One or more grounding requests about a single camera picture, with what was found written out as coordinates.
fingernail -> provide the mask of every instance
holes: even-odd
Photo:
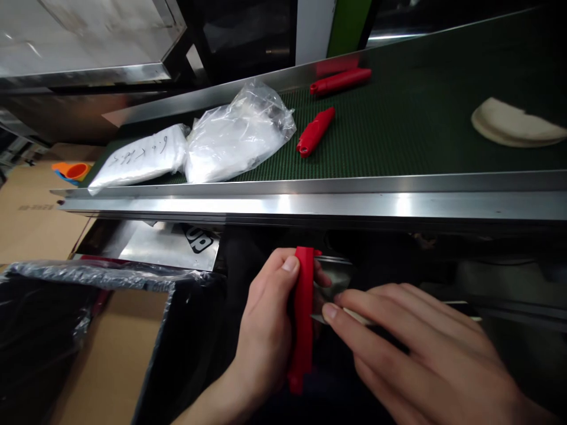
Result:
[[[282,269],[284,269],[286,272],[293,272],[298,261],[299,260],[297,259],[297,257],[294,256],[288,257],[288,259],[285,260]]]
[[[337,315],[338,307],[333,303],[327,303],[323,306],[323,318],[329,322]]]

stainless steel rail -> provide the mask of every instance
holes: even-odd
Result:
[[[374,227],[391,219],[567,220],[567,171],[54,190],[88,217]]]

green panel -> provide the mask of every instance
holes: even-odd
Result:
[[[327,57],[358,50],[372,0],[337,0]]]
[[[567,141],[507,148],[482,137],[470,122],[475,108],[494,96],[567,127],[567,72],[557,60],[565,46],[548,44],[549,28],[539,13],[518,14],[404,41],[368,52],[368,63],[361,65],[373,75],[364,86],[320,99],[308,88],[281,93],[295,109],[297,133],[273,157],[233,180],[567,169]],[[302,159],[295,151],[299,136],[331,106],[335,120],[314,153]],[[201,114],[124,127],[84,183],[117,147],[176,122],[191,124]],[[144,184],[184,181],[179,174]]]

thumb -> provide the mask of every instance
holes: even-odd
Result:
[[[285,310],[298,275],[299,260],[295,256],[289,256],[278,270],[266,278],[266,290],[262,296],[264,301],[270,303],[276,311]]]

red object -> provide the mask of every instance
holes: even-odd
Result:
[[[355,68],[353,70],[316,81],[311,85],[311,94],[322,96],[323,94],[332,93],[333,91],[346,89],[347,87],[370,80],[371,76],[371,69]]]
[[[299,143],[295,148],[302,158],[307,158],[315,150],[334,118],[335,108],[330,107],[323,112],[319,112],[315,119],[307,125],[303,133],[301,133]]]
[[[314,257],[321,255],[313,248],[297,247],[295,256],[299,258],[299,278],[295,285],[295,346],[288,368],[289,391],[303,393],[303,375],[311,373],[313,360],[313,263]]]

